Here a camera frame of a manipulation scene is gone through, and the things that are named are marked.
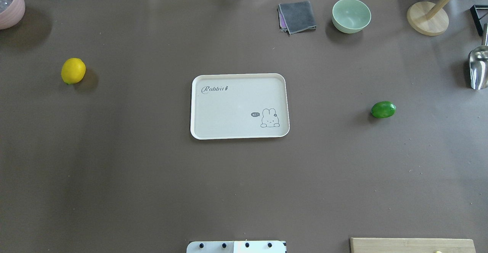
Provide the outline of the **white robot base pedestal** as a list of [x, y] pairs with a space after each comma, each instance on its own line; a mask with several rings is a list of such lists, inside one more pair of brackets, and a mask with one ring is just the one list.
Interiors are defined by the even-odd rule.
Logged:
[[285, 241], [279, 240], [234, 240], [193, 241], [186, 248], [187, 253], [286, 253]]

